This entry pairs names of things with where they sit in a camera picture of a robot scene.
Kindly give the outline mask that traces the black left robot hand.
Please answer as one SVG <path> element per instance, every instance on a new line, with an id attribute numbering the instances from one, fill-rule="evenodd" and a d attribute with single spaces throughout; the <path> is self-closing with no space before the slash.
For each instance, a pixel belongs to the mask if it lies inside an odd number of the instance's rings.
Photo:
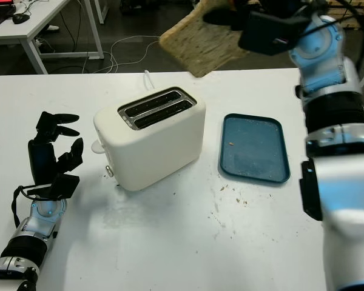
<path id="1" fill-rule="evenodd" d="M 28 142 L 30 168 L 36 185 L 51 184 L 59 174 L 70 172 L 83 163 L 83 139 L 79 132 L 64 124 L 79 120 L 78 115 L 68 113 L 41 113 L 36 125 L 36 136 Z M 59 158 L 55 156 L 53 143 L 58 136 L 75 137 L 70 151 Z"/>

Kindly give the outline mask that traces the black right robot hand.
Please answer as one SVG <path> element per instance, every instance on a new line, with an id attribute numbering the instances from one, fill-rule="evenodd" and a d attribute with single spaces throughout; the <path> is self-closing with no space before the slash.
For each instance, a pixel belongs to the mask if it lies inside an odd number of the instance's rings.
<path id="1" fill-rule="evenodd" d="M 213 8 L 203 16 L 208 24 L 230 26 L 231 30 L 243 30 L 252 12 L 289 19 L 296 16 L 310 17 L 325 8 L 324 1 L 229 1 L 227 6 Z"/>

